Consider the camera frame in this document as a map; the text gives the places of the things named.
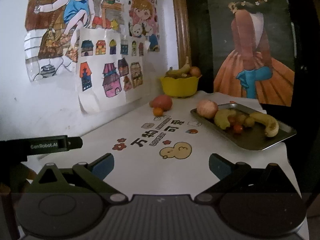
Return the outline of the small orange tangerine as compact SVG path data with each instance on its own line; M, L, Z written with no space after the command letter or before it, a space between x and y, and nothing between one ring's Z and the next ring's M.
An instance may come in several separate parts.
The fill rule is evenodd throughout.
M156 107L153 109L153 115L156 117L163 116L163 113L164 111L161 108Z

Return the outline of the red cherry tomato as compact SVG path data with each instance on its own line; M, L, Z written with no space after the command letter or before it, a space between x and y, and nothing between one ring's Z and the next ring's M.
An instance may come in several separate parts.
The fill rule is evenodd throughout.
M235 124L233 126L233 132L236 133L236 134L241 134L243 132L243 130L244 130L244 128L240 124Z

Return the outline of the large red tomato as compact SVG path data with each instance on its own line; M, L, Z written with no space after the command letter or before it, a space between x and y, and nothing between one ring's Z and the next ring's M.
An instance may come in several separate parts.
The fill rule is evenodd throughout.
M161 108L163 111L169 111L172 108L172 99L167 95L159 95L153 99L153 108Z

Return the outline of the cartoon children poster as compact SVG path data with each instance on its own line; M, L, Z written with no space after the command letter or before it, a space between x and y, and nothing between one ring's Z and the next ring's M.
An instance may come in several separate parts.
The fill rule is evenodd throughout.
M144 38L160 50L157 0L29 0L25 65L30 81L72 72L79 55L105 52L103 42L81 42L80 30L105 29Z

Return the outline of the orange fruit in bowl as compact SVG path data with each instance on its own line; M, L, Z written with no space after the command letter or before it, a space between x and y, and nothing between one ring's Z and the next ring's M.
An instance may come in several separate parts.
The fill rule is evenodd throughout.
M198 77L201 76L201 71L200 71L200 69L198 67L190 67L189 74L191 76L194 76L194 77L198 78Z

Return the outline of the orange dress girl painting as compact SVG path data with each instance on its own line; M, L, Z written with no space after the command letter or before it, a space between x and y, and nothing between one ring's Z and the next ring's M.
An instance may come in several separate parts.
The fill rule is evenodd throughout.
M286 0L207 0L215 92L291 106L293 38Z

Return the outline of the yellow plastic fruit bowl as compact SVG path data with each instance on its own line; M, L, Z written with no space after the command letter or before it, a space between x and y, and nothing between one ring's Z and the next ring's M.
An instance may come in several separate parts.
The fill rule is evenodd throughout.
M201 77L191 76L188 78L174 79L161 77L163 93L173 98L187 98L197 92L197 86Z

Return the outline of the brown wooden post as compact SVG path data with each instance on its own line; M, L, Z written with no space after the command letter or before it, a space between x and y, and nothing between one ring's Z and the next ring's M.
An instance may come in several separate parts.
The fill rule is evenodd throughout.
M173 0L173 6L177 37L178 66L182 68L186 58L191 62L187 3L186 0Z

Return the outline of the small yellow green fruit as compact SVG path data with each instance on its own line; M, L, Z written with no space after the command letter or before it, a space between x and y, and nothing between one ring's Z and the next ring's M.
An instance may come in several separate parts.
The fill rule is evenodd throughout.
M246 119L247 119L247 116L246 116L246 115L244 115L244 114L238 114L238 115L236 116L236 124L243 125Z

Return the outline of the metal baking tray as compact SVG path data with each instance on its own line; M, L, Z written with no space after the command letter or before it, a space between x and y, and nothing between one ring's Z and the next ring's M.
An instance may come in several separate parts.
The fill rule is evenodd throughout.
M234 109L236 111L236 116L238 114L244 114L247 117L249 117L251 113L258 112L238 103L228 103L219 105L219 110L221 109ZM196 113L196 109L193 109L190 112L201 123L205 124L213 130L218 131L221 135L225 136L230 141L232 141L240 148L243 148L245 150L262 151L296 135L296 131L293 128L287 126L286 124L278 120L277 121L279 123L279 132L275 137L267 137L264 133L265 126L258 122L255 122L255 125L253 127L245 127L243 124L243 132L241 134L236 134L233 132L233 126L236 124L236 116L228 118L229 122L231 123L231 126L223 130L216 126L216 124L214 123L214 118L204 118Z

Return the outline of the houses drawing paper sheet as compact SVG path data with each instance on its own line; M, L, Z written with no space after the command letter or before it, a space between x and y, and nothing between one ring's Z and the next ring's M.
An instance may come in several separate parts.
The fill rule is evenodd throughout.
M85 113L141 99L148 88L143 67L149 42L104 29L81 29L76 88Z

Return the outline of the red yellow striped apple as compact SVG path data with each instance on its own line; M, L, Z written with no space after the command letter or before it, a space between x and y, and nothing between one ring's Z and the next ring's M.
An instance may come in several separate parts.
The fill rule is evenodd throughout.
M218 110L219 107L216 102L203 99L198 102L196 113L204 118L211 119L216 115Z

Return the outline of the banana in yellow bowl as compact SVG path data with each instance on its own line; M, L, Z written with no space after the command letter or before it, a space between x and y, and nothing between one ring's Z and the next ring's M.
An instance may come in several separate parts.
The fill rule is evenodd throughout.
M186 77L190 71L189 57L186 57L185 64L182 68L173 70L172 67L166 72L165 77L172 77L174 79L179 79Z

